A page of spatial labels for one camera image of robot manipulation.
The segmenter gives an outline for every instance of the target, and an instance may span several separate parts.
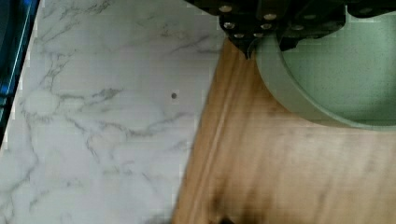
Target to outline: marble countertop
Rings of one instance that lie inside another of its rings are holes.
[[[0,224],[167,223],[223,39],[182,0],[41,0]]]

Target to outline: wood grain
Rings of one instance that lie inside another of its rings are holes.
[[[183,178],[174,224],[396,223],[396,134],[300,119],[229,41]]]

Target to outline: black metal bracket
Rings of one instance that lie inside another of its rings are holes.
[[[396,10],[395,0],[186,0],[213,16],[247,59],[260,39],[276,32],[281,50],[322,38],[346,24],[347,12],[371,18]]]

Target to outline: green bowl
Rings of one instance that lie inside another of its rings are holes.
[[[268,90],[289,111],[315,123],[396,130],[396,14],[346,15],[346,26],[281,52],[264,38],[257,62]]]

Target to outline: blue object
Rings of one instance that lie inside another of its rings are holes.
[[[21,76],[39,0],[0,0],[0,141]]]

